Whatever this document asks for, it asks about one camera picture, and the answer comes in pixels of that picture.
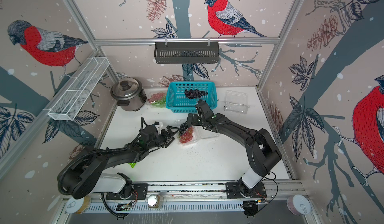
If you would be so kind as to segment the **red grape bunch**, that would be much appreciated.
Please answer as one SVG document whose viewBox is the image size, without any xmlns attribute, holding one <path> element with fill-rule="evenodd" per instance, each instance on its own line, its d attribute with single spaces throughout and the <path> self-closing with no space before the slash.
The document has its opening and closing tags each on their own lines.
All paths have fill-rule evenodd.
<svg viewBox="0 0 384 224">
<path fill-rule="evenodd" d="M 160 93 L 154 93 L 151 95 L 151 97 L 148 99 L 150 103 L 153 101 L 161 100 L 166 98 L 166 93 L 160 92 Z"/>
<path fill-rule="evenodd" d="M 180 136 L 179 141 L 181 144 L 186 144 L 194 138 L 194 128 L 187 128 Z"/>
</svg>

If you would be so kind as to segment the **green grape bunch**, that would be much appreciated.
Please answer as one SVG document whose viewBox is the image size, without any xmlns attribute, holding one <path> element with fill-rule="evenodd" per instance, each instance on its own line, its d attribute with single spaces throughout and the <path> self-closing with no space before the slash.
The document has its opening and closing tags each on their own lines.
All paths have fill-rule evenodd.
<svg viewBox="0 0 384 224">
<path fill-rule="evenodd" d="M 166 107 L 166 100 L 161 99 L 161 100 L 153 101 L 152 106 L 155 108 L 165 108 Z"/>
</svg>

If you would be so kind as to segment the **clear plastic clamshell container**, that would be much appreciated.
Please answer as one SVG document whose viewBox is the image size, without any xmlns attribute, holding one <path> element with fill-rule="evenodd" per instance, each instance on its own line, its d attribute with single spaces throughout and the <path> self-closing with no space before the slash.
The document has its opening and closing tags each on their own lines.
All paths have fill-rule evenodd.
<svg viewBox="0 0 384 224">
<path fill-rule="evenodd" d="M 153 93 L 148 99 L 148 105 L 152 108 L 165 108 L 166 96 L 167 93 L 165 92 Z"/>
</svg>

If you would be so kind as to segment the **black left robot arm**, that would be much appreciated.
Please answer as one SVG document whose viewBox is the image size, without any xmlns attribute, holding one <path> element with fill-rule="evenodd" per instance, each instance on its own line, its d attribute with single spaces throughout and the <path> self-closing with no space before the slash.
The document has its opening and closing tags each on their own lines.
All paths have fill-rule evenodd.
<svg viewBox="0 0 384 224">
<path fill-rule="evenodd" d="M 158 131 L 155 125 L 141 127 L 139 134 L 122 148 L 95 149 L 85 147 L 58 174 L 58 190 L 62 195 L 81 199 L 90 194 L 102 172 L 108 168 L 127 163 L 138 163 L 154 148 L 167 148 L 179 128 L 167 126 Z"/>
</svg>

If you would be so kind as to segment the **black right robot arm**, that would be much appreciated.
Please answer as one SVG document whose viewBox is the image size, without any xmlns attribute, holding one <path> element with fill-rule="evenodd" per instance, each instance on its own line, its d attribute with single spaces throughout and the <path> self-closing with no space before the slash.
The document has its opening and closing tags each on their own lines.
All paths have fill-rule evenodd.
<svg viewBox="0 0 384 224">
<path fill-rule="evenodd" d="M 239 179 L 239 193 L 244 197 L 256 194 L 257 184 L 280 162 L 282 154 L 271 134 L 265 130 L 254 130 L 237 124 L 221 113 L 214 114 L 204 100 L 195 105 L 197 113 L 188 114 L 187 125 L 225 135 L 241 144 L 247 154 L 249 169 Z"/>
</svg>

